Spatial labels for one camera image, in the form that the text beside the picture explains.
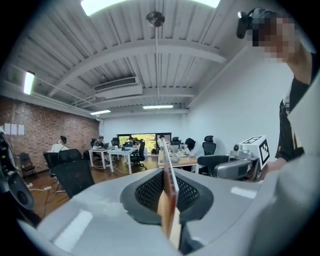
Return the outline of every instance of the red brick wall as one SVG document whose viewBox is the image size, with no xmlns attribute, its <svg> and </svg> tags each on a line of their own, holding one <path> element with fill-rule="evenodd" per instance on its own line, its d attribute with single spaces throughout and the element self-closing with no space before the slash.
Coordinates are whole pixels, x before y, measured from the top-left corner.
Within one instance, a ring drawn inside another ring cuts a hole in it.
<svg viewBox="0 0 320 256">
<path fill-rule="evenodd" d="M 96 120 L 0 96 L 0 125 L 5 123 L 24 125 L 24 135 L 6 138 L 17 158 L 21 152 L 29 154 L 37 172 L 47 169 L 43 152 L 50 150 L 61 135 L 67 138 L 67 148 L 81 153 L 91 147 L 92 138 L 99 136 Z"/>
</svg>

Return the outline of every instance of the white wall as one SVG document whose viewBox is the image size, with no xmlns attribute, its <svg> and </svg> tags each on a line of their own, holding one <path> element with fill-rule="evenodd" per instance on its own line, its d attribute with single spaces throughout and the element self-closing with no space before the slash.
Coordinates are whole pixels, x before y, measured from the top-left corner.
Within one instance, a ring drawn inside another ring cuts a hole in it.
<svg viewBox="0 0 320 256">
<path fill-rule="evenodd" d="M 105 142 L 111 142 L 118 134 L 172 133 L 172 137 L 182 134 L 181 114 L 135 115 L 106 118 L 103 120 Z"/>
<path fill-rule="evenodd" d="M 229 153 L 235 143 L 266 135 L 271 156 L 279 140 L 279 104 L 290 88 L 291 70 L 246 48 L 195 104 L 182 123 L 184 138 L 203 142 L 213 135 L 216 154 Z"/>
</svg>

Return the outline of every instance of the white ceiling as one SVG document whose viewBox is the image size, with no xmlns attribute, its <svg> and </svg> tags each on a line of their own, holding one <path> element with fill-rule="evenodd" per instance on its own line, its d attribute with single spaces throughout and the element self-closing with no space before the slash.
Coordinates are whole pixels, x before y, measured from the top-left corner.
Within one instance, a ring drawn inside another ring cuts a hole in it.
<svg viewBox="0 0 320 256">
<path fill-rule="evenodd" d="M 54 0 L 38 15 L 5 79 L 22 86 L 21 70 L 33 71 L 39 78 L 34 92 L 95 111 L 158 103 L 155 29 L 145 21 L 149 12 L 165 16 L 158 33 L 160 103 L 184 108 L 243 48 L 245 40 L 236 37 L 237 12 L 260 1 L 221 0 L 212 8 L 192 0 L 128 0 L 92 16 L 80 2 Z M 134 76 L 144 96 L 90 97 L 96 85 Z"/>
</svg>

